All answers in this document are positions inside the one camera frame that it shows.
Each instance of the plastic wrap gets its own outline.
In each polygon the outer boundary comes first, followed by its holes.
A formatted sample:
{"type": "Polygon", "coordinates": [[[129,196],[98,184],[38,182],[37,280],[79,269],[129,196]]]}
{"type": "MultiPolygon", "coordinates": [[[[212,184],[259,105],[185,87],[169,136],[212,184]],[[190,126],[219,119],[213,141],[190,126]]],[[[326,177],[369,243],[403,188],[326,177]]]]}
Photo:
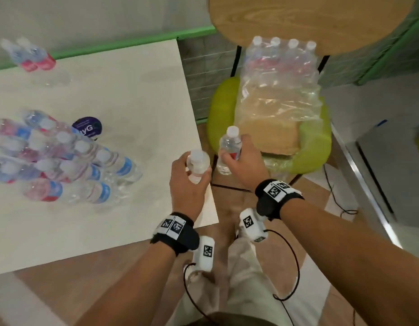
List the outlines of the plastic wrap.
{"type": "Polygon", "coordinates": [[[235,125],[271,154],[265,158],[271,170],[287,171],[292,156],[322,132],[315,47],[313,41],[255,37],[246,50],[235,125]]]}

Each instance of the person's right arm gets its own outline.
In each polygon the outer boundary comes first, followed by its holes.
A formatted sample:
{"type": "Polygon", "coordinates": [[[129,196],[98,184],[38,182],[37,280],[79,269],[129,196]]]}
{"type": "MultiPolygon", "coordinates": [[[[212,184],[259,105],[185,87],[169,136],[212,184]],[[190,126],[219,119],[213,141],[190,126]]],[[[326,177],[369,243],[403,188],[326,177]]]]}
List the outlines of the person's right arm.
{"type": "MultiPolygon", "coordinates": [[[[243,135],[239,160],[220,153],[232,174],[252,192],[269,178],[261,153],[243,135]]],[[[289,200],[280,218],[318,268],[369,326],[419,325],[419,259],[372,230],[289,200]]]]}

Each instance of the forearm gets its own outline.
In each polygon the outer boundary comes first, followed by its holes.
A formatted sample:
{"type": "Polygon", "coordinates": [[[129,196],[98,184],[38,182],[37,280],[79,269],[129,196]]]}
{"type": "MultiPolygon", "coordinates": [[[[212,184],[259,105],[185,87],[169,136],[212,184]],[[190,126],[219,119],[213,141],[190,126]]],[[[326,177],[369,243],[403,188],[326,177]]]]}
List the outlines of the forearm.
{"type": "Polygon", "coordinates": [[[149,326],[175,260],[162,242],[147,252],[83,315],[76,326],[149,326]]]}
{"type": "Polygon", "coordinates": [[[418,258],[304,200],[288,201],[280,217],[370,326],[419,324],[418,258]]]}

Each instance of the leg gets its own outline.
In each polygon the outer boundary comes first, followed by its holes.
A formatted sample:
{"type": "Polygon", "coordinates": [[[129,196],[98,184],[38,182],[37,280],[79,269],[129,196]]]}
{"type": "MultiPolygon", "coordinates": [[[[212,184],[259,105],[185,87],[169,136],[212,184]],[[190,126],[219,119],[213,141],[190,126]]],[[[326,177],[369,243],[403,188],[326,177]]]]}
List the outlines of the leg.
{"type": "MultiPolygon", "coordinates": [[[[219,289],[217,286],[200,272],[186,278],[188,279],[187,289],[196,305],[207,315],[218,311],[219,289]]],[[[187,293],[184,293],[166,326],[187,325],[202,317],[201,313],[191,303],[187,293]]]]}
{"type": "Polygon", "coordinates": [[[255,246],[247,238],[239,238],[228,252],[229,296],[227,312],[252,316],[278,326],[290,325],[270,279],[262,272],[255,246]]]}

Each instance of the silver metal edge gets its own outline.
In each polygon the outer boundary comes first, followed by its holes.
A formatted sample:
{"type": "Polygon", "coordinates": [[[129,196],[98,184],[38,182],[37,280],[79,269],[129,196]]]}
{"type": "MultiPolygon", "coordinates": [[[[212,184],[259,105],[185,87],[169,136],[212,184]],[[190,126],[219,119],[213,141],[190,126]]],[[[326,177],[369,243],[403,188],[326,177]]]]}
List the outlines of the silver metal edge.
{"type": "Polygon", "coordinates": [[[375,213],[379,217],[380,223],[385,229],[386,233],[389,236],[389,239],[392,241],[392,243],[399,248],[402,248],[402,245],[395,233],[395,231],[392,229],[392,226],[389,224],[388,220],[385,217],[385,214],[380,208],[380,205],[375,200],[374,196],[372,195],[371,190],[369,189],[368,185],[366,184],[366,181],[364,180],[362,174],[359,171],[359,168],[355,164],[350,152],[348,151],[347,147],[345,146],[345,143],[343,142],[342,138],[339,136],[338,132],[336,131],[336,128],[334,127],[333,123],[332,126],[332,133],[333,136],[336,138],[339,146],[341,147],[342,152],[344,153],[345,158],[348,161],[348,164],[350,165],[351,169],[353,170],[354,175],[356,176],[357,180],[359,181],[359,184],[362,188],[362,190],[365,192],[365,195],[368,197],[369,202],[371,203],[372,207],[374,208],[375,213]]]}

